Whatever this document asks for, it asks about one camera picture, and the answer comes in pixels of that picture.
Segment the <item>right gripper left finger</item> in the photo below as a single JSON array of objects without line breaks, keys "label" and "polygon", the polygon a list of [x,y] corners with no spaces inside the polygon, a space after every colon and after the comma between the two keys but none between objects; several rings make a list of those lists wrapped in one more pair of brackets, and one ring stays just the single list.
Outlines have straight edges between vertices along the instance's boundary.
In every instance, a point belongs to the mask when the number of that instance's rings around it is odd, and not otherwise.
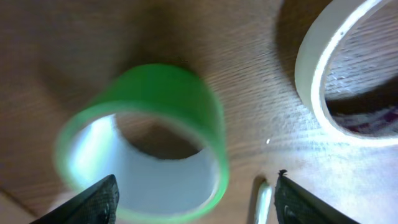
[{"label": "right gripper left finger", "polygon": [[116,177],[107,175],[31,224],[115,224],[118,202]]}]

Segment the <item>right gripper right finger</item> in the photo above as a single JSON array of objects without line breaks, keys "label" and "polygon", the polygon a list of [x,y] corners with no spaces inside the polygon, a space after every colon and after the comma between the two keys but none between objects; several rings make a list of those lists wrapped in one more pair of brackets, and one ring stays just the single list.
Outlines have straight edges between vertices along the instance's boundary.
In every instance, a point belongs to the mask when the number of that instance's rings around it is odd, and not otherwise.
[{"label": "right gripper right finger", "polygon": [[280,170],[274,205],[279,224],[358,224],[307,191]]}]

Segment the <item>grey black marker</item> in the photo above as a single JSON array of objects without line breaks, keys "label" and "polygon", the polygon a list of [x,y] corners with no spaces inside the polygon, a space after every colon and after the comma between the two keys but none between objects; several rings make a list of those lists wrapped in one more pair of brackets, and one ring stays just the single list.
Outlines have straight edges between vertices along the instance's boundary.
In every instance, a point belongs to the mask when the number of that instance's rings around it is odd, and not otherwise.
[{"label": "grey black marker", "polygon": [[258,188],[253,224],[267,223],[271,199],[272,187],[267,182],[263,182]]}]

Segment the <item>green tape roll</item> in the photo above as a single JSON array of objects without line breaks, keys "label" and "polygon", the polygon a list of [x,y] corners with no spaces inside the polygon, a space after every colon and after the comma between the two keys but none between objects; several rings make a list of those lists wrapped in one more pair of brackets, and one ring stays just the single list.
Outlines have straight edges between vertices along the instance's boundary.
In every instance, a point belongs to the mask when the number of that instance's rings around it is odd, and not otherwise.
[{"label": "green tape roll", "polygon": [[[166,119],[195,136],[196,154],[160,160],[123,138],[114,116],[141,112]],[[120,199],[116,216],[137,223],[186,223],[210,212],[229,181],[222,105],[195,74],[160,63],[124,72],[60,131],[54,149],[59,176],[82,191],[113,174]]]}]

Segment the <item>white masking tape roll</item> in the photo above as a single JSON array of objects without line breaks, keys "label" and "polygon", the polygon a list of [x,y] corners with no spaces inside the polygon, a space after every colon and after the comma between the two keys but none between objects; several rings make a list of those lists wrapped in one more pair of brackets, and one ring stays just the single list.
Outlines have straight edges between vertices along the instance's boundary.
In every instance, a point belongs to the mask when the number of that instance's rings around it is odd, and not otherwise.
[{"label": "white masking tape roll", "polygon": [[338,48],[363,21],[388,3],[386,0],[334,0],[307,31],[295,62],[295,86],[303,104],[320,126],[340,141],[360,146],[394,146],[397,136],[366,136],[341,127],[325,101],[327,70]]}]

